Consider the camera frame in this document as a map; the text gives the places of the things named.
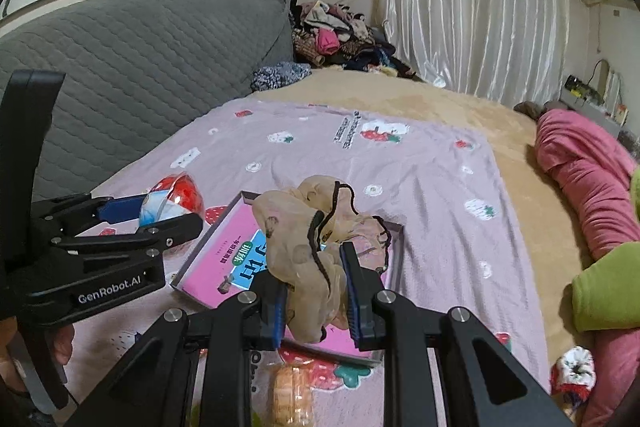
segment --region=book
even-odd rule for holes
[[[267,269],[266,237],[252,211],[258,194],[240,192],[191,252],[172,281],[172,286],[208,308],[217,307],[230,296],[248,290],[256,273]],[[386,288],[396,290],[399,278],[404,233],[401,225],[385,222],[391,234],[389,261],[381,275]],[[295,341],[289,329],[285,343],[356,363],[378,363],[381,353],[359,351],[349,330],[332,325],[326,328],[326,338],[317,344]]]

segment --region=headboard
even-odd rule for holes
[[[16,69],[66,73],[34,200],[88,192],[251,93],[255,69],[292,60],[288,13],[287,0],[87,0],[2,37],[0,96]]]

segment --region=beige mesh fabric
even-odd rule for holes
[[[253,208],[267,237],[269,271],[291,286],[287,324],[294,338],[315,343],[327,324],[347,329],[340,243],[351,241],[362,266],[384,271],[389,238],[382,221],[358,214],[353,189],[329,176],[265,192]]]

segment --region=curtain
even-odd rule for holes
[[[379,0],[398,56],[438,87],[509,107],[561,84],[569,0]]]

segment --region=human hand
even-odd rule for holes
[[[26,391],[24,383],[15,369],[14,361],[6,349],[17,330],[18,325],[15,317],[0,321],[0,377],[8,387],[15,391]],[[62,365],[66,365],[71,358],[73,352],[72,341],[75,333],[76,330],[74,330],[73,325],[68,325],[60,328],[54,336],[53,356]]]

